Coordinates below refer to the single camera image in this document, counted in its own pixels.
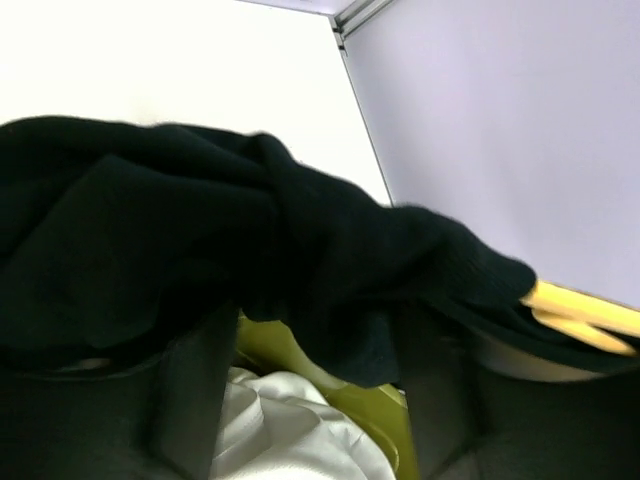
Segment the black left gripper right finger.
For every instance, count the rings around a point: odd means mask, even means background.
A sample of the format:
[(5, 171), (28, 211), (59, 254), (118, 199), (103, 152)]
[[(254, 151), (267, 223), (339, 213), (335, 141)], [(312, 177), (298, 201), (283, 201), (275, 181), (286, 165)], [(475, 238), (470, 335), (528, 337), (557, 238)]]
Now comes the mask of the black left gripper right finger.
[(639, 375), (548, 362), (427, 309), (392, 324), (421, 479), (635, 479)]

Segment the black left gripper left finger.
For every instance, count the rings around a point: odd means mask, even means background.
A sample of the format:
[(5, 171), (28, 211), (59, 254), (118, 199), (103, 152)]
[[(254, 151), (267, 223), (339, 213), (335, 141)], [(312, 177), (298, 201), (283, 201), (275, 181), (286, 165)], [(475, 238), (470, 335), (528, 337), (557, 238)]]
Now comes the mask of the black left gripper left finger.
[(127, 370), (1, 371), (4, 479), (207, 479), (238, 311)]

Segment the white t shirt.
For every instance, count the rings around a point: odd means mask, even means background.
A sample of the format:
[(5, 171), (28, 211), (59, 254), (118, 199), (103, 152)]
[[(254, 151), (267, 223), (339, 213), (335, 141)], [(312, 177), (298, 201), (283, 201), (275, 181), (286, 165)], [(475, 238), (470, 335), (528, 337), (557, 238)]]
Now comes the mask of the white t shirt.
[(388, 480), (381, 448), (304, 377), (232, 367), (212, 479)]

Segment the yellow hanger of black shirt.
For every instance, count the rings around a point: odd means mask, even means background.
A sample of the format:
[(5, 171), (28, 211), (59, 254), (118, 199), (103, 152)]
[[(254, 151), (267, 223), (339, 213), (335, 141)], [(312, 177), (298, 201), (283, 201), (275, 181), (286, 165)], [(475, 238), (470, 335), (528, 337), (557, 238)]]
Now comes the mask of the yellow hanger of black shirt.
[(620, 338), (639, 338), (639, 310), (538, 280), (521, 299), (535, 320), (604, 352), (634, 356), (638, 349)]

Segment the black t shirt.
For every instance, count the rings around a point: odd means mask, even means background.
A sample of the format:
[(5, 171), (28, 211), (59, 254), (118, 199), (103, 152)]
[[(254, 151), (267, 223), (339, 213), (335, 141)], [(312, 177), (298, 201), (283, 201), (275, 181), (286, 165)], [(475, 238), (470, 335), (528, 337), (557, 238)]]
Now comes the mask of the black t shirt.
[(273, 136), (37, 117), (1, 129), (1, 359), (136, 362), (231, 303), (281, 320), (317, 365), (395, 382), (399, 310), (574, 368), (637, 360), (538, 325), (534, 271), (422, 207), (384, 207)]

